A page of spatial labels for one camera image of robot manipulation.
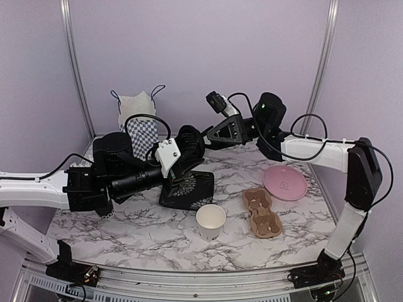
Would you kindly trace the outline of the blue checkered paper bag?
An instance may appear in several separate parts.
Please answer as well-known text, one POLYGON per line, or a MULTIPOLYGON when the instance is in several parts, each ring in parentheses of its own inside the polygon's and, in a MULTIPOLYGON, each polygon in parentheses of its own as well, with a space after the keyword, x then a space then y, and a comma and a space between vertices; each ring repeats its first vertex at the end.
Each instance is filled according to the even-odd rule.
POLYGON ((151 95, 142 91, 136 96, 122 96, 111 90, 111 95, 116 99, 118 105, 118 125, 120 131, 129 134, 132 140, 133 156, 145 160, 147 151, 158 141, 157 121, 148 117, 132 118, 125 122, 132 115, 148 114, 156 115, 156 104, 154 97, 163 90, 164 84, 153 88, 151 95))

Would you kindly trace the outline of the white paper coffee cup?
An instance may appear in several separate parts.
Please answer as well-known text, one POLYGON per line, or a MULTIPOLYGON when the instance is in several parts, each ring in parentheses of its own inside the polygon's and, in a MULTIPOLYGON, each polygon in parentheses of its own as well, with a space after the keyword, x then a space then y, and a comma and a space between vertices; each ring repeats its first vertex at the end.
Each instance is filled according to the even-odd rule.
POLYGON ((196 212, 200 237, 208 242, 216 240, 226 221, 224 209, 216 204, 206 204, 196 212))

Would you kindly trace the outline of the brown cardboard cup carrier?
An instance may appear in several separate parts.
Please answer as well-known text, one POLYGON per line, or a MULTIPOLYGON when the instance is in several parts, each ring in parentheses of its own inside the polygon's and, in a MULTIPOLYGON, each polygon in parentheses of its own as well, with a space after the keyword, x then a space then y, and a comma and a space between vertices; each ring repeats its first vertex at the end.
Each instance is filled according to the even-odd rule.
POLYGON ((279 216, 271 210, 273 202, 267 190, 261 187, 247 189, 242 192, 242 200, 250 212, 250 226, 256 237, 273 238, 283 231, 279 216))

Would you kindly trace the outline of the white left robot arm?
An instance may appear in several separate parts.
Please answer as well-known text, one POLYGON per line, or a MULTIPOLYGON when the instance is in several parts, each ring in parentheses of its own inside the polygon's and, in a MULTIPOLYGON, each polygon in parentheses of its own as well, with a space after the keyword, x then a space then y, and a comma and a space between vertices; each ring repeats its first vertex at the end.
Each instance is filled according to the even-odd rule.
POLYGON ((66 280, 79 275, 71 248, 61 240, 42 235, 20 221, 11 207, 39 206, 69 210, 95 211, 107 219, 114 214, 114 203, 122 203, 137 191, 159 185, 181 157, 173 138, 159 142, 155 155, 157 167, 133 156, 132 141, 126 133, 114 132, 93 141, 90 167, 60 167, 44 176, 8 174, 1 176, 1 233, 41 263, 54 264, 66 280))

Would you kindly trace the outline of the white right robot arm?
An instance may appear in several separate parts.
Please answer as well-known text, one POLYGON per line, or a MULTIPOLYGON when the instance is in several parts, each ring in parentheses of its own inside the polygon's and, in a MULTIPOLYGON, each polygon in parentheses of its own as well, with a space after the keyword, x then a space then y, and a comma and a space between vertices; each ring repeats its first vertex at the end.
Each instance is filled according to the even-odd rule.
POLYGON ((294 129, 281 129, 287 107, 276 94, 264 92, 253 105, 244 92, 243 97, 250 110, 244 117, 230 97, 215 91, 206 96, 207 103, 224 120, 206 131, 210 148, 223 149, 245 145, 255 140, 259 151, 276 162, 306 163, 320 170, 330 170, 346 181, 344 207, 336 228, 322 251, 323 259, 312 268, 312 277, 324 282, 336 272, 335 260, 339 260, 362 231, 372 208, 380 202, 377 198, 383 183, 378 162, 381 150, 370 139, 331 139, 323 128, 321 138, 298 134, 294 129))

